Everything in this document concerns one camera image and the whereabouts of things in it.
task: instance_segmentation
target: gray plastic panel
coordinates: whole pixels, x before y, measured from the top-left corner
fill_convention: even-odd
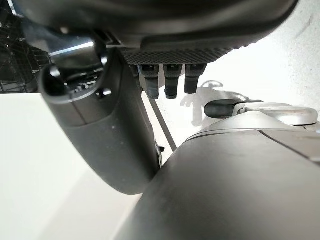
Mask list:
[[[317,240],[319,183],[316,164],[257,130],[199,137],[173,153],[116,240]]]

